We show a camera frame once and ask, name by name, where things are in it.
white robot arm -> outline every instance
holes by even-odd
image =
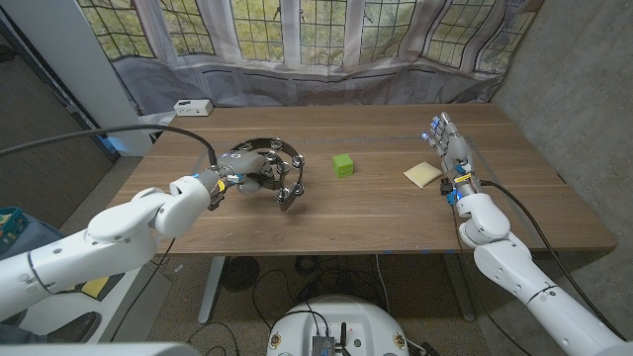
[[[471,149],[446,113],[432,121],[431,132],[422,138],[436,149],[451,179],[447,200],[467,219],[459,235],[475,248],[479,270],[524,303],[567,354],[596,355],[624,344],[532,262],[527,246],[510,231],[507,217],[483,193]]]
[[[284,187],[290,169],[277,154],[292,157],[297,182]],[[147,263],[157,237],[175,238],[205,210],[214,210],[226,188],[241,193],[277,191],[282,211],[303,194],[304,158],[280,138],[254,138],[218,159],[218,165],[169,184],[169,194],[148,188],[128,203],[101,212],[88,227],[54,243],[0,261],[0,320],[78,283],[133,270]],[[279,178],[272,166],[277,165]]]
[[[219,181],[207,169],[172,182],[171,194],[146,189],[101,212],[84,230],[0,261],[0,320],[78,283],[147,263],[157,248],[151,229],[165,237],[183,235],[222,193]]]

black cable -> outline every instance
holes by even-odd
[[[213,350],[215,350],[215,349],[218,349],[218,348],[219,348],[219,349],[221,349],[221,350],[222,350],[222,352],[224,352],[224,355],[226,356],[226,349],[225,349],[225,348],[223,348],[222,346],[214,346],[214,347],[212,347],[211,349],[209,349],[209,351],[207,351],[206,356],[211,355],[211,351],[213,351]]]
[[[308,304],[308,300],[306,300],[305,303],[306,303],[306,306],[308,306],[308,309],[310,310],[310,312],[313,312],[312,307],[310,307],[310,305]],[[313,312],[313,319],[315,320],[316,336],[320,336],[320,332],[318,331],[317,317],[315,316],[314,312]]]
[[[282,317],[280,317],[277,321],[275,321],[275,323],[273,324],[273,326],[275,326],[275,324],[277,322],[279,322],[279,320],[283,319],[286,316],[290,316],[290,315],[294,315],[294,314],[298,314],[298,313],[304,313],[304,312],[309,312],[311,313],[313,316],[316,314],[318,315],[318,317],[320,317],[323,322],[325,323],[325,336],[329,337],[329,326],[327,325],[327,321],[325,321],[325,317],[323,317],[323,315],[321,315],[320,313],[316,312],[316,311],[288,311],[286,312]]]
[[[220,325],[220,326],[223,326],[226,330],[228,330],[228,333],[230,333],[230,337],[233,339],[233,344],[235,345],[235,355],[239,356],[239,348],[237,347],[237,339],[235,339],[235,334],[233,333],[233,330],[231,330],[230,327],[226,326],[226,324],[223,323],[223,322],[211,321],[211,322],[201,326],[200,328],[198,328],[198,330],[194,331],[194,333],[192,333],[191,336],[189,336],[189,338],[185,342],[187,342],[188,344],[191,345],[191,339],[194,336],[196,336],[200,331],[202,331],[204,328],[206,328],[207,326],[210,326],[210,325]],[[221,346],[213,347],[211,350],[209,350],[209,352],[211,352],[213,349],[215,349],[217,347],[221,347]]]
[[[257,281],[255,281],[255,284],[253,285],[253,289],[252,289],[251,295],[250,295],[251,298],[253,299],[253,306],[255,307],[255,311],[259,315],[259,318],[261,318],[264,321],[264,323],[266,324],[266,326],[268,326],[268,328],[271,329],[271,330],[273,329],[273,326],[271,324],[269,324],[268,321],[266,321],[266,318],[264,317],[264,315],[259,310],[259,307],[257,306],[257,302],[255,301],[255,290],[257,289],[257,285],[259,284],[259,281],[261,281],[264,277],[268,276],[269,274],[271,274],[273,272],[280,272],[281,274],[284,275],[284,277],[286,278],[286,291],[288,292],[288,297],[290,298],[290,300],[293,303],[295,302],[295,298],[293,298],[293,295],[290,293],[290,285],[288,283],[288,275],[283,270],[281,270],[281,269],[270,270],[270,271],[264,273],[261,277],[259,277],[257,279]]]
[[[565,268],[565,266],[563,265],[563,262],[561,262],[561,260],[558,258],[558,255],[554,251],[554,248],[552,248],[552,245],[550,244],[550,241],[547,239],[547,237],[545,237],[545,233],[543,233],[543,230],[541,230],[541,227],[538,225],[538,222],[536,222],[536,219],[534,217],[532,217],[532,215],[527,210],[527,208],[525,208],[525,206],[516,197],[514,197],[512,195],[512,193],[510,193],[507,189],[503,188],[502,185],[500,185],[500,184],[498,184],[496,182],[488,181],[488,180],[482,180],[482,181],[480,181],[480,183],[481,183],[482,186],[492,186],[492,187],[495,187],[495,188],[501,190],[504,194],[506,194],[509,198],[511,198],[512,201],[515,202],[523,210],[523,212],[525,213],[527,218],[530,219],[530,221],[534,225],[534,228],[536,229],[536,232],[538,233],[538,235],[543,240],[543,243],[545,244],[545,247],[547,247],[547,250],[554,257],[554,260],[556,261],[556,264],[558,264],[558,267],[561,269],[561,271],[563,271],[563,273],[565,274],[565,277],[570,281],[570,283],[572,284],[572,286],[574,287],[576,292],[578,292],[578,294],[581,296],[581,298],[583,298],[583,301],[585,301],[585,303],[587,303],[587,305],[591,308],[591,310],[595,313],[595,315],[611,331],[613,331],[614,334],[616,334],[622,340],[625,340],[624,336],[615,328],[615,326],[613,326],[613,324],[611,324],[609,322],[609,320],[606,318],[606,316],[604,316],[600,312],[600,310],[591,302],[591,300],[585,294],[583,289],[581,289],[581,286],[579,286],[578,283],[576,283],[576,280],[574,280],[574,277],[572,277],[572,275],[567,271],[567,268]]]
[[[145,285],[142,286],[142,288],[140,289],[140,292],[138,292],[138,294],[136,295],[136,298],[132,301],[132,303],[126,310],[126,313],[123,314],[123,318],[121,319],[121,322],[119,323],[119,325],[117,325],[117,328],[115,329],[115,333],[112,334],[112,338],[110,339],[110,342],[115,340],[115,337],[117,336],[117,333],[119,332],[119,329],[121,328],[121,325],[123,325],[123,322],[126,320],[126,316],[128,316],[128,313],[132,310],[132,307],[135,305],[136,301],[138,301],[138,298],[140,298],[140,295],[145,291],[147,286],[149,286],[149,283],[158,272],[158,269],[160,268],[160,265],[164,261],[165,257],[167,257],[167,254],[169,253],[171,246],[174,245],[174,241],[176,241],[176,239],[172,238],[171,242],[169,243],[169,247],[167,247],[167,250],[165,251],[165,254],[162,255],[162,257],[160,258],[160,261],[158,261],[158,265],[156,266],[156,268],[154,268],[154,271],[151,272],[151,276],[149,276],[149,279],[147,280],[147,282],[145,282]]]
[[[177,134],[183,134],[185,136],[196,139],[207,148],[207,152],[209,153],[209,163],[212,166],[218,163],[216,159],[216,152],[212,148],[211,144],[208,141],[206,141],[204,138],[200,137],[199,135],[195,133],[189,132],[187,130],[164,126],[164,125],[155,125],[155,124],[127,125],[127,126],[113,127],[113,128],[106,128],[106,129],[87,130],[87,131],[82,131],[78,133],[60,134],[57,136],[42,138],[35,141],[31,141],[31,142],[19,144],[13,147],[2,149],[0,150],[0,157],[8,155],[8,154],[12,154],[12,153],[17,153],[26,149],[40,147],[49,143],[64,141],[71,138],[85,137],[85,136],[96,135],[96,134],[111,134],[111,133],[119,133],[119,132],[127,132],[127,131],[138,131],[138,130],[169,131],[169,132],[173,132]]]
[[[475,284],[475,279],[473,278],[473,274],[471,273],[471,268],[468,264],[468,261],[466,260],[466,257],[464,257],[464,248],[462,246],[462,240],[459,236],[459,226],[457,226],[457,218],[455,217],[454,208],[452,209],[452,213],[453,213],[453,223],[455,224],[455,236],[457,237],[457,243],[459,244],[460,257],[462,258],[462,261],[464,261],[464,264],[466,265],[466,272],[468,273],[468,277],[470,277],[471,286],[473,286],[473,290],[475,291],[475,297],[477,298],[477,302],[479,302],[479,305],[482,307],[482,310],[484,311],[488,319],[497,327],[497,329],[503,334],[503,336],[505,336],[511,343],[514,344],[514,346],[516,346],[524,354],[531,356],[532,354],[527,352],[527,350],[525,350],[518,342],[516,342],[505,330],[503,330],[503,328],[501,328],[501,326],[497,323],[497,321],[493,318],[493,316],[488,312],[488,310],[486,309],[486,306],[484,306],[484,302],[482,302],[482,298],[479,295],[477,285]],[[462,275],[464,275],[464,269],[462,268],[461,263],[458,263],[458,264],[459,264],[459,269],[462,272]]]
[[[164,265],[166,265],[169,262],[170,259],[171,259],[171,256],[167,257],[165,262],[163,262],[162,264],[158,264],[158,263],[156,263],[156,262],[154,262],[152,260],[149,260],[149,263],[151,263],[154,266],[164,266]]]

wall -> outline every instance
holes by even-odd
[[[628,1],[546,1],[492,99],[617,237],[615,250],[594,262],[583,262],[585,254],[567,254],[564,262],[581,266],[573,275],[629,339],[631,19]],[[531,350],[538,348],[538,340],[530,341]]]
[[[101,127],[138,124],[74,0],[0,0],[0,5]],[[111,142],[122,155],[143,155],[151,147],[149,136],[141,132],[116,133]]]

window pane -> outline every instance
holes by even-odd
[[[103,22],[106,24],[111,33],[123,33],[126,31],[121,21],[119,21],[119,18],[117,18],[117,13],[114,10],[97,8],[97,13],[101,16],[101,19],[103,19]]]
[[[332,26],[332,42],[333,46],[343,46],[345,42],[345,27],[344,26]]]
[[[413,16],[414,4],[400,4],[398,7],[398,16],[396,17],[396,25],[408,25]]]
[[[284,46],[282,44],[270,44],[270,60],[283,61],[284,60]]]
[[[317,44],[317,26],[301,25],[301,44],[316,45]]]
[[[343,48],[332,48],[329,53],[329,64],[343,65]]]
[[[135,50],[135,45],[131,41],[129,36],[113,34],[112,39],[115,41],[115,44],[121,52],[121,55],[137,54]]]
[[[115,42],[112,40],[110,35],[102,36],[97,38],[99,40],[99,44],[101,44],[101,48],[106,53],[108,58],[113,59],[121,56],[119,49],[115,45]]]
[[[183,36],[171,36],[171,42],[174,44],[177,53],[187,53],[189,51]]]
[[[244,58],[255,59],[255,46],[253,42],[239,42],[239,49]]]
[[[388,45],[393,32],[394,28],[392,27],[378,28],[378,41],[376,45]]]
[[[365,64],[372,61],[374,58],[373,48],[360,48],[360,63]]]
[[[277,22],[267,22],[266,29],[268,31],[268,41],[278,42],[282,41],[281,24]]]
[[[332,6],[329,1],[316,2],[316,23],[328,25],[331,23]]]
[[[316,48],[316,64],[329,64],[329,48],[317,47]]]
[[[329,46],[329,26],[316,25],[316,45]]]
[[[78,4],[108,58],[154,57],[130,0],[81,0]]]
[[[261,0],[247,0],[248,19],[264,20],[264,6]]]
[[[313,46],[302,45],[301,47],[301,63],[315,64],[315,48]]]
[[[160,7],[178,54],[215,54],[196,0],[160,0]]]
[[[396,24],[396,12],[398,5],[383,5],[380,14],[379,26],[393,26]]]
[[[255,43],[255,58],[268,60],[268,44],[267,43]]]
[[[284,61],[279,0],[231,0],[242,58]]]
[[[248,19],[246,0],[231,0],[234,19]]]
[[[92,32],[94,32],[95,35],[100,36],[108,33],[108,28],[106,28],[103,21],[101,21],[97,9],[86,8],[83,10],[83,13],[86,15],[88,24],[90,24]]]
[[[378,39],[378,28],[368,27],[363,29],[363,37],[361,39],[361,46],[369,47],[376,45]]]
[[[250,35],[250,22],[247,20],[235,20],[234,22],[237,39],[240,41],[252,41],[253,37]]]
[[[123,27],[130,35],[143,36],[142,26],[138,20],[138,15],[134,10],[121,10],[118,12],[119,19],[123,23]]]
[[[268,40],[268,36],[266,35],[266,23],[263,21],[251,21],[250,22],[250,30],[253,32],[253,40],[254,41],[264,41]]]
[[[426,58],[459,68],[465,45],[492,8],[485,0],[453,1],[433,33]]]
[[[361,63],[398,55],[400,42],[407,34],[415,9],[413,0],[367,0],[361,47]]]
[[[147,40],[142,36],[132,36],[132,42],[136,47],[136,54],[141,56],[151,57],[153,54],[151,53],[151,49],[149,48],[149,44],[147,44]]]
[[[497,36],[480,51],[476,69],[503,74],[533,18],[533,13],[521,14],[514,16],[509,23],[504,23]]]
[[[332,24],[345,25],[345,13],[347,12],[347,4],[344,2],[332,3]]]
[[[342,65],[346,0],[302,0],[301,12],[302,64]]]

cable connector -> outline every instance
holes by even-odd
[[[439,184],[439,193],[443,196],[453,192],[453,185],[448,178],[442,178]]]

